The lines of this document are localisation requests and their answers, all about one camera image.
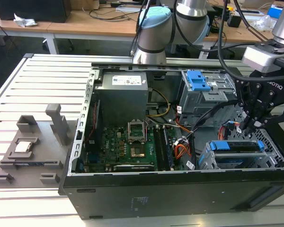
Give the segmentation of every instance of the black computer case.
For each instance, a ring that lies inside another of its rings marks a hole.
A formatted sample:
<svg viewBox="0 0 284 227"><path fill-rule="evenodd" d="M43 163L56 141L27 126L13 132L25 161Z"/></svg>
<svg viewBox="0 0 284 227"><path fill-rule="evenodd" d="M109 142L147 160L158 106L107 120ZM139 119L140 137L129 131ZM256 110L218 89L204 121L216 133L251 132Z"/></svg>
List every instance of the black computer case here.
<svg viewBox="0 0 284 227"><path fill-rule="evenodd" d="M70 0L0 0L0 19L18 17L64 23L71 13Z"/></svg>

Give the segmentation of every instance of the power supply label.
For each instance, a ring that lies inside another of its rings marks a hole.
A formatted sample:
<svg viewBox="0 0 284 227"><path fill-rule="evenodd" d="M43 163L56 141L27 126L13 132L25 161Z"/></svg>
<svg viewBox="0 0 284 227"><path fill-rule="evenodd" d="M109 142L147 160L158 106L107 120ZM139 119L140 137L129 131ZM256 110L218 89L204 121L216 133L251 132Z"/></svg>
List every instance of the power supply label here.
<svg viewBox="0 0 284 227"><path fill-rule="evenodd" d="M113 76L113 85L142 85L141 76Z"/></svg>

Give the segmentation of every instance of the wooden desk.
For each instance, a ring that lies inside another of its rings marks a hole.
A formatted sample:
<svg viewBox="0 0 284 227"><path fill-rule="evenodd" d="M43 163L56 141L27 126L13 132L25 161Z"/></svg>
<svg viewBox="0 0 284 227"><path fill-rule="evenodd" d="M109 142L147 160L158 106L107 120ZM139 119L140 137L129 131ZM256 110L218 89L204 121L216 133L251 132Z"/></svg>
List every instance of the wooden desk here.
<svg viewBox="0 0 284 227"><path fill-rule="evenodd" d="M222 5L222 0L209 0L212 5ZM97 10L99 17L109 18L123 15L122 12L116 12L114 9L99 9ZM135 26L137 14L129 15L132 20L122 22L107 22L91 18L82 10L74 10L71 12L66 23L51 23L39 22L37 26L32 27L19 27L13 21L1 21L0 25L10 36L30 36L30 37L43 37L47 39L50 53L58 54L58 48L55 38L67 39L86 39L86 40L110 40L110 41L129 41L131 42L135 36ZM227 36L227 43L240 43L240 42L256 42L259 41L252 33L250 33L243 22L239 28L228 27L227 23L224 24L224 33ZM271 32L263 32L267 38L272 38ZM204 48L209 48L218 38L218 34L210 33L204 39L201 45Z"/></svg>
<svg viewBox="0 0 284 227"><path fill-rule="evenodd" d="M97 12L106 13L112 9L99 9ZM122 15L121 12L111 12L105 15L99 15L100 17L116 17ZM137 14L130 16L134 20L137 20ZM83 35L115 35L115 36L128 36L134 37L136 22L133 20L123 22L106 22L89 17L83 11L72 11L70 17L64 24L51 23L47 31L50 33L68 33L68 34L83 34ZM227 23L224 23L224 33L227 36L227 41L230 43L239 42L253 42L259 41L252 33L250 33L244 23L242 22L239 28L228 27ZM263 32L267 38L272 38L271 32ZM204 41L215 42L218 38L218 34L210 33Z"/></svg>

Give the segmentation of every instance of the label sticker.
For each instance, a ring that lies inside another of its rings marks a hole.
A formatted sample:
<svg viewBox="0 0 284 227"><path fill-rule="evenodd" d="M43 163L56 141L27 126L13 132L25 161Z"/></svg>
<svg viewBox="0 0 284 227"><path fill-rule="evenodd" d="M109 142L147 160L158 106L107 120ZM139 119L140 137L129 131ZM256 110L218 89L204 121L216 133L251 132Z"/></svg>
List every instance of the label sticker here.
<svg viewBox="0 0 284 227"><path fill-rule="evenodd" d="M113 76L113 85L142 85L141 76Z"/></svg>
<svg viewBox="0 0 284 227"><path fill-rule="evenodd" d="M207 82L207 85L208 85L208 86L218 86L218 85L216 84L216 82Z"/></svg>
<svg viewBox="0 0 284 227"><path fill-rule="evenodd" d="M195 165L192 164L190 161L187 161L186 165L187 165L187 167L188 167L190 170L194 170L194 169L195 169Z"/></svg>
<svg viewBox="0 0 284 227"><path fill-rule="evenodd" d="M177 112L178 114L182 114L182 107L177 105Z"/></svg>

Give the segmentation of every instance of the desk leg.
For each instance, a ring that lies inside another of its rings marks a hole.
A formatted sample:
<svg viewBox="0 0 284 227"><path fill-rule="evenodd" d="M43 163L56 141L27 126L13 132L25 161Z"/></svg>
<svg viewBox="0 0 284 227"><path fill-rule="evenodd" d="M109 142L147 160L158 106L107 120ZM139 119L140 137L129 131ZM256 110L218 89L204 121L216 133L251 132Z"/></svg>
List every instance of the desk leg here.
<svg viewBox="0 0 284 227"><path fill-rule="evenodd" d="M202 49L210 50L211 46L212 46L211 42L205 42L202 46ZM207 59L208 53L209 52L201 51L200 54L199 54L199 59Z"/></svg>
<svg viewBox="0 0 284 227"><path fill-rule="evenodd" d="M47 41L49 52L51 54L59 54L59 49L58 49L58 46L57 46L57 42L56 42L53 34L48 33L45 36L45 38L46 38L46 41Z"/></svg>

